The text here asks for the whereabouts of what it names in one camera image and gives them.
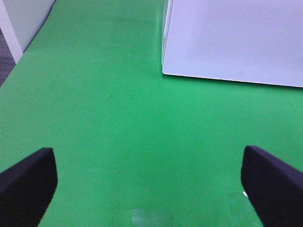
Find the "floor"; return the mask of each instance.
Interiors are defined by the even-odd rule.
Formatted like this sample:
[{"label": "floor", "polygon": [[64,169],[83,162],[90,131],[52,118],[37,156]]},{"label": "floor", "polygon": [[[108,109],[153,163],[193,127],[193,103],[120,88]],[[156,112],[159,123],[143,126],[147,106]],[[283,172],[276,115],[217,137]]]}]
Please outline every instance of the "floor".
[{"label": "floor", "polygon": [[15,61],[0,29],[0,87],[9,76],[15,65]]}]

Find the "green floor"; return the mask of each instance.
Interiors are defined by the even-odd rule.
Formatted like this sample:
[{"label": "green floor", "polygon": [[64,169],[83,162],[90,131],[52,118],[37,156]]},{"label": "green floor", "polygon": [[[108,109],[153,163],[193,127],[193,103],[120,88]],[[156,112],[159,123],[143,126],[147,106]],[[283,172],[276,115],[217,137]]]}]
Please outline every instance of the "green floor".
[{"label": "green floor", "polygon": [[41,227],[259,227],[246,145],[303,170],[303,90],[161,73],[162,0],[57,0],[0,88],[0,171],[54,147]]}]

